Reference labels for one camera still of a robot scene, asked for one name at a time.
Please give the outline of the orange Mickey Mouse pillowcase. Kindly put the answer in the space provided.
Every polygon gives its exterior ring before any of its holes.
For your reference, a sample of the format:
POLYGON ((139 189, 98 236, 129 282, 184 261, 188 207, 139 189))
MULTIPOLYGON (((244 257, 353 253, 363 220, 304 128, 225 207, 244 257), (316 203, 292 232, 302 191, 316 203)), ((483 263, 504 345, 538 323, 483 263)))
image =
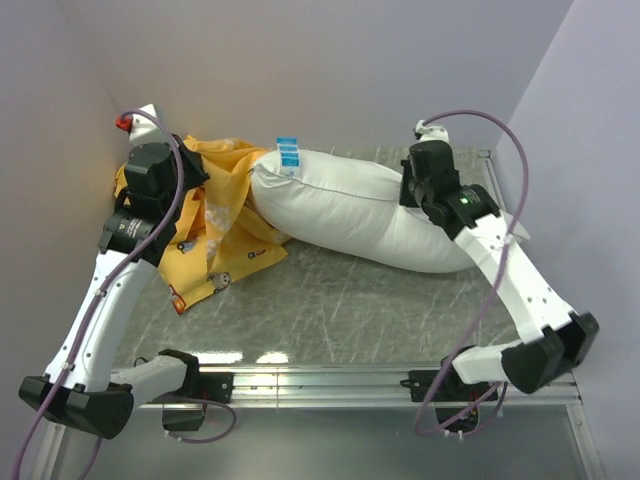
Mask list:
POLYGON ((254 166, 270 150, 239 138, 187 136, 184 144, 210 175, 201 187, 205 273, 243 278, 284 260, 288 236, 258 212, 251 186, 254 166))

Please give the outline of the white pillow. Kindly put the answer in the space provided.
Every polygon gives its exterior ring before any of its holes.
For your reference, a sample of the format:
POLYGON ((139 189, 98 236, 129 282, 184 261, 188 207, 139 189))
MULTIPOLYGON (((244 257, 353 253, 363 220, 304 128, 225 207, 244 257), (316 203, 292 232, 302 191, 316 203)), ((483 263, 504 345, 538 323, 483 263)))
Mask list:
POLYGON ((313 150, 298 155, 298 166, 285 167, 270 152, 251 174, 258 212, 284 234, 418 273, 474 267, 420 208, 400 205, 403 170, 313 150))

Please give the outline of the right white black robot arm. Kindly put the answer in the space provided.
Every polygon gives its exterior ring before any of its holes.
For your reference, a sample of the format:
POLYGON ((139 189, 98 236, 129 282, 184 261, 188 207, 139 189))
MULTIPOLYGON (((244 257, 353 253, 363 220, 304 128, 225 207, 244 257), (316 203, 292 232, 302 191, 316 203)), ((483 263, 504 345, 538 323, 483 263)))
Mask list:
POLYGON ((488 191, 461 183, 449 143, 422 137, 401 165, 401 205, 420 208, 471 258, 496 287, 518 334, 507 344, 465 345, 444 361, 444 394, 460 400, 476 384, 493 382, 531 394, 580 365, 599 333, 597 320, 578 313, 551 288, 488 191))

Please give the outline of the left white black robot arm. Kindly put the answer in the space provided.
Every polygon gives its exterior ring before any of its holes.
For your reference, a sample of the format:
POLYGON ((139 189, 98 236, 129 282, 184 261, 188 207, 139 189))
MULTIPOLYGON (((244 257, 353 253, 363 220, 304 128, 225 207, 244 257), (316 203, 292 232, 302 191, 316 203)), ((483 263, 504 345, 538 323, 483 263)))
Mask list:
POLYGON ((40 376, 27 376, 20 398, 51 421, 113 439, 139 406, 164 395, 179 402, 201 390, 199 362, 191 354, 160 351, 152 360, 113 372, 117 348, 136 301, 176 233, 173 200, 209 176, 201 157, 182 142, 182 164, 167 143, 134 147, 98 243, 93 278, 65 341, 40 376))

